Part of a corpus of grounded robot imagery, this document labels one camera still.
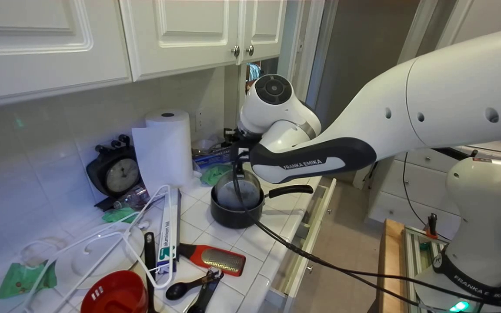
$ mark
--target red colander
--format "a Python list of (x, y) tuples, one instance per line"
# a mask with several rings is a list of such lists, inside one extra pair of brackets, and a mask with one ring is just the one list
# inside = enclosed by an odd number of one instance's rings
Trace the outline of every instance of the red colander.
[(140, 276), (131, 271), (106, 275), (86, 293), (81, 313), (145, 313), (148, 297)]

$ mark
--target black cable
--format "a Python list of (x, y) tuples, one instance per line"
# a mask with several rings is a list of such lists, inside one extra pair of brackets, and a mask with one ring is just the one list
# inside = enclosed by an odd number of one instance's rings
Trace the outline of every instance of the black cable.
[(317, 256), (315, 256), (313, 254), (310, 254), (310, 253), (308, 253), (308, 252), (300, 249), (299, 247), (295, 246), (294, 244), (291, 244), (290, 242), (285, 241), (285, 239), (283, 239), (280, 235), (274, 233), (267, 226), (265, 226), (264, 224), (262, 224), (262, 222), (260, 222), (257, 218), (255, 218), (254, 216), (252, 216), (252, 214), (249, 212), (249, 209), (245, 206), (245, 204), (243, 202), (243, 198), (241, 196), (241, 190), (239, 188), (239, 180), (237, 178), (237, 163), (238, 163), (240, 157), (245, 156), (245, 155), (248, 155), (248, 151), (243, 151), (242, 153), (240, 153), (237, 156), (237, 158), (235, 159), (235, 161), (233, 162), (233, 171), (232, 171), (232, 174), (233, 174), (233, 186), (234, 186), (234, 190), (235, 190), (235, 195), (237, 196), (237, 199), (241, 203), (241, 206), (245, 210), (246, 214), (253, 220), (254, 224), (258, 228), (260, 228), (261, 230), (263, 230), (263, 232), (265, 232), (266, 234), (268, 234), (269, 236), (271, 236), (272, 238), (274, 238), (277, 242), (280, 242), (281, 244), (283, 244), (286, 248), (288, 248), (289, 250), (293, 251), (294, 253), (299, 254), (300, 256), (302, 256), (302, 257), (304, 257), (304, 258), (306, 258), (306, 259), (308, 259), (308, 260), (310, 260), (312, 262), (318, 263), (320, 265), (324, 265), (326, 267), (329, 267), (331, 269), (334, 269), (336, 271), (339, 271), (339, 272), (342, 272), (342, 273), (344, 273), (346, 275), (349, 275), (349, 276), (353, 277), (354, 279), (357, 279), (358, 281), (361, 281), (362, 283), (365, 283), (365, 284), (369, 285), (370, 287), (373, 287), (373, 288), (375, 288), (375, 289), (377, 289), (379, 291), (382, 291), (384, 293), (388, 293), (389, 295), (392, 295), (393, 297), (396, 297), (397, 299), (399, 299), (401, 301), (404, 301), (404, 302), (409, 303), (411, 305), (422, 307), (423, 309), (427, 309), (429, 311), (443, 311), (443, 312), (447, 312), (448, 310), (447, 309), (438, 309), (438, 308), (434, 308), (434, 307), (428, 307), (428, 306), (423, 305), (421, 303), (417, 303), (417, 302), (412, 301), (410, 299), (407, 299), (407, 298), (405, 298), (403, 296), (400, 296), (397, 293), (394, 293), (394, 292), (392, 292), (392, 291), (390, 291), (388, 289), (385, 289), (383, 287), (379, 287), (376, 284), (370, 283), (369, 281), (363, 279), (362, 277), (358, 277), (357, 275), (373, 276), (373, 277), (383, 277), (383, 278), (388, 278), (388, 279), (404, 280), (404, 281), (408, 281), (410, 283), (416, 283), (418, 285), (422, 285), (424, 287), (440, 291), (442, 293), (447, 293), (449, 295), (460, 297), (460, 298), (465, 299), (465, 300), (475, 301), (476, 303), (484, 303), (484, 304), (489, 304), (489, 305), (501, 307), (501, 303), (487, 301), (485, 299), (481, 299), (481, 298), (478, 298), (478, 297), (469, 296), (469, 295), (466, 295), (466, 294), (463, 294), (463, 293), (456, 293), (455, 291), (444, 289), (442, 287), (438, 287), (436, 285), (431, 285), (429, 283), (425, 283), (423, 281), (412, 279), (412, 278), (406, 277), (406, 276), (386, 275), (386, 274), (378, 274), (378, 273), (370, 273), (370, 272), (362, 272), (362, 271), (354, 271), (354, 270), (349, 270), (349, 269), (343, 269), (342, 267), (337, 267), (335, 265), (332, 265), (331, 263), (328, 263), (328, 262), (326, 262), (326, 261), (318, 258)]
[[(423, 226), (426, 226), (426, 223), (423, 221), (423, 219), (419, 217), (419, 214), (417, 214), (417, 212), (415, 212), (415, 209), (413, 208), (413, 205), (411, 204), (411, 200), (409, 199), (409, 194), (407, 193), (407, 186), (405, 186), (405, 166), (407, 165), (407, 156), (408, 155), (409, 155), (409, 152), (406, 152), (405, 159), (403, 159), (403, 174), (401, 176), (401, 181), (403, 182), (403, 189), (405, 190), (405, 197), (407, 198), (407, 202), (409, 204), (409, 207), (411, 208), (411, 210), (413, 211), (415, 216), (417, 216), (417, 218), (423, 224)], [(441, 234), (438, 234), (438, 236), (441, 236), (443, 239), (446, 239), (447, 241), (451, 241), (449, 238), (446, 238), (445, 236), (443, 236)]]

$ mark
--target cabinet knob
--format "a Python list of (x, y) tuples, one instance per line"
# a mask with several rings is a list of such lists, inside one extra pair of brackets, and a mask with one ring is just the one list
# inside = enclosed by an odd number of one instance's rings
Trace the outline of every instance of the cabinet knob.
[(239, 56), (239, 52), (240, 52), (239, 46), (233, 47), (233, 49), (231, 49), (231, 52), (233, 52), (233, 55), (235, 57), (238, 57)]
[(252, 44), (247, 49), (247, 52), (249, 53), (249, 56), (252, 56), (254, 54), (254, 46)]

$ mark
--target red grater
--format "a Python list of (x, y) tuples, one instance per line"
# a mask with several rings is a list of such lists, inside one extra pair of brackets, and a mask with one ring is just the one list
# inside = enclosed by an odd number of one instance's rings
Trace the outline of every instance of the red grater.
[(241, 254), (203, 244), (180, 243), (177, 253), (201, 267), (216, 267), (232, 276), (241, 276), (247, 258)]

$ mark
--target kitchen floor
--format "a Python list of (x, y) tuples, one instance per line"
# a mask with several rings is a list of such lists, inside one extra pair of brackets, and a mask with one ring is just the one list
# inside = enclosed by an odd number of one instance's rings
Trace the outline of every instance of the kitchen floor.
[[(346, 269), (377, 272), (382, 224), (365, 224), (368, 192), (340, 180), (330, 202), (332, 214), (322, 220), (313, 254)], [(375, 277), (366, 277), (376, 283)], [(375, 290), (350, 276), (314, 264), (305, 273), (293, 313), (365, 313)]]

